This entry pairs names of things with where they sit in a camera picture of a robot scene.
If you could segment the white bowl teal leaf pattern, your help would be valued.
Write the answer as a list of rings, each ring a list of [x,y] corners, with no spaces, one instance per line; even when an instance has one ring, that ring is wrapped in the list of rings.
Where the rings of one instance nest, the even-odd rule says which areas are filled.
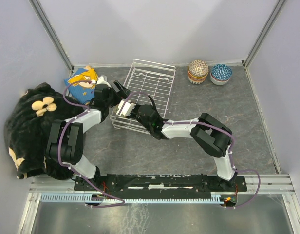
[[[188,79],[190,81],[190,83],[194,84],[194,85],[199,85],[202,84],[204,82],[204,79],[202,80],[192,80],[192,79]]]

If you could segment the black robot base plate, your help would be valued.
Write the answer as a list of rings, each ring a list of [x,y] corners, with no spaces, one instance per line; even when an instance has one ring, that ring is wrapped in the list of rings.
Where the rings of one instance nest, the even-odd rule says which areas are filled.
[[[212,192],[246,192],[243,176],[226,182],[216,175],[116,175],[101,176],[94,183],[118,198],[210,198]]]

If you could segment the white bowl red lattice pattern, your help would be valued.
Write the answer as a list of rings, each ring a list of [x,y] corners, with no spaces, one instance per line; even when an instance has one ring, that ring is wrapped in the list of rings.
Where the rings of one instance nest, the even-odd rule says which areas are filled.
[[[232,69],[225,64],[216,64],[211,69],[212,76],[217,80],[228,80],[232,76]]]

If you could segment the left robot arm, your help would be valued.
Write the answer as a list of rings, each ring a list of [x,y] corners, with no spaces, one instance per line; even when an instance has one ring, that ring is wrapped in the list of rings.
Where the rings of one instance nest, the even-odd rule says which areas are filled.
[[[84,133],[102,123],[109,115],[109,109],[118,105],[130,94],[117,80],[111,86],[108,82],[97,82],[94,97],[85,110],[66,120],[55,120],[46,147],[46,159],[57,162],[85,180],[91,190],[101,187],[100,169],[84,156]]]

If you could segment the plain white ribbed bowl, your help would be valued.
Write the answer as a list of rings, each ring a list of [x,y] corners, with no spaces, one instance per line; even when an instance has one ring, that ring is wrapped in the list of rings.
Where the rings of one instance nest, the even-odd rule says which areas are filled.
[[[216,80],[216,79],[211,78],[211,82],[215,85],[222,86],[222,85],[227,84],[229,82],[229,80]]]

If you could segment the maroon tile pattern bowl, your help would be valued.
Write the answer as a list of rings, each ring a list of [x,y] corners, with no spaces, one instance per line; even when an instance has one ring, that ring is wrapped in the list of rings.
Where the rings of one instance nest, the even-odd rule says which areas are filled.
[[[188,70],[194,76],[202,77],[209,72],[209,66],[205,61],[194,60],[188,65]]]

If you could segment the white bowl teal floral pattern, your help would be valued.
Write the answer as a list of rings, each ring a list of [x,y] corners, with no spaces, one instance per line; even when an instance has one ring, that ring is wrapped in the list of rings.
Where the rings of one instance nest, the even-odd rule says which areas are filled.
[[[217,79],[214,77],[213,74],[210,74],[210,78],[211,78],[211,80],[213,80],[214,82],[217,82],[217,83],[227,83],[231,79],[231,77],[229,77],[227,79]]]

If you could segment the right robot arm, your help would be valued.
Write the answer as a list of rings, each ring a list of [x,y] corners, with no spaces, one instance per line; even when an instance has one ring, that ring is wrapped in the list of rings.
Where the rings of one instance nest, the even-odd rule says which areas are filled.
[[[218,186],[228,191],[235,186],[236,168],[231,159],[232,131],[208,113],[174,121],[164,119],[152,105],[137,105],[128,118],[137,120],[155,139],[189,138],[214,158]]]

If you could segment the white wire dish rack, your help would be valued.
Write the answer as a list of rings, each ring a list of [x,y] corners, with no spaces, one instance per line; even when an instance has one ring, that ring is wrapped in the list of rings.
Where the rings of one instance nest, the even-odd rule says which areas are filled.
[[[165,117],[175,73],[175,66],[134,59],[124,81],[124,87],[137,92],[130,100],[140,105],[151,104],[150,99],[141,93],[150,95],[160,116]]]

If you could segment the yellow sun pattern bowl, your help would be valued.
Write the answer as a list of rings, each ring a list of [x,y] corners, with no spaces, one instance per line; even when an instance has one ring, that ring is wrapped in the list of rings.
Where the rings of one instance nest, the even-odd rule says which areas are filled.
[[[189,71],[187,72],[187,75],[188,75],[188,79],[194,81],[194,82],[203,82],[207,76],[208,76],[208,73],[206,73],[204,76],[202,77],[197,77],[197,76],[194,76],[192,73],[190,73]]]

